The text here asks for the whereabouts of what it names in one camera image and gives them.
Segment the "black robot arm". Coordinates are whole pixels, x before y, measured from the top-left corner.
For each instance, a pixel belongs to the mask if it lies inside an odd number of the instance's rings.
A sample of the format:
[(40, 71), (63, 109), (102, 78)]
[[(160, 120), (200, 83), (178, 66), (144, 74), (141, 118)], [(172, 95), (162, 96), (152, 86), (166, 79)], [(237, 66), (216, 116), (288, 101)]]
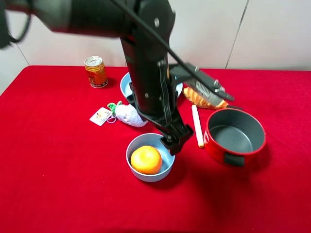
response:
[(37, 16), (53, 32), (119, 38), (131, 77), (133, 94), (128, 101), (163, 137), (171, 154), (182, 150), (193, 135), (177, 109), (175, 76), (170, 74), (168, 52), (131, 15), (168, 43), (175, 13), (166, 0), (3, 0), (0, 3), (0, 47), (21, 42), (30, 26), (14, 38), (8, 30), (6, 10)]

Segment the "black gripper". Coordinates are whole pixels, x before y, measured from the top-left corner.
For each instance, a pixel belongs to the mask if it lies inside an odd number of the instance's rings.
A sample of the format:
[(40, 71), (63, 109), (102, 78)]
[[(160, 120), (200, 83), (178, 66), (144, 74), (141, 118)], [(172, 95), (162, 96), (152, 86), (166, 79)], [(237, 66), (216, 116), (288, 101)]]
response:
[(136, 108), (138, 114), (150, 121), (163, 134), (160, 142), (171, 155), (179, 153), (184, 144), (193, 136), (192, 128), (184, 124), (177, 109), (176, 85), (171, 80), (158, 84), (147, 82), (143, 87), (134, 87), (129, 82), (131, 95), (129, 103)]

